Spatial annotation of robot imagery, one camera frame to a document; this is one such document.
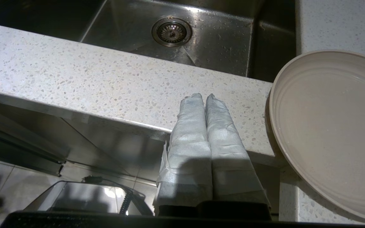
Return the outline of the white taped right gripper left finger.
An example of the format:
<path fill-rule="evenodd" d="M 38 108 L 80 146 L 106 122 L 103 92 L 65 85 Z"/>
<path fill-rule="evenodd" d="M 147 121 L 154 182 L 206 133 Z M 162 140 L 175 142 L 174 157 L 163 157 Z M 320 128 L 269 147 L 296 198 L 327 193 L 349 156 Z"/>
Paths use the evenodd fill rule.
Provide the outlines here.
<path fill-rule="evenodd" d="M 211 148 L 201 94 L 181 100 L 177 122 L 164 144 L 153 201 L 155 215 L 169 207 L 195 208 L 213 199 Z"/>

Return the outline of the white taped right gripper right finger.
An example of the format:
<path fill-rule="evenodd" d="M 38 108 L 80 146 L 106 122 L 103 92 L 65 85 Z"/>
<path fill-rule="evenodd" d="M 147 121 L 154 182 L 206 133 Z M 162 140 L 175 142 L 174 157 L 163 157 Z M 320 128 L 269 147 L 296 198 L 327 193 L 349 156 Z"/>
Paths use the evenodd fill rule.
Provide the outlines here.
<path fill-rule="evenodd" d="M 213 198 L 270 206 L 225 103 L 210 94 L 205 114 L 212 154 Z"/>

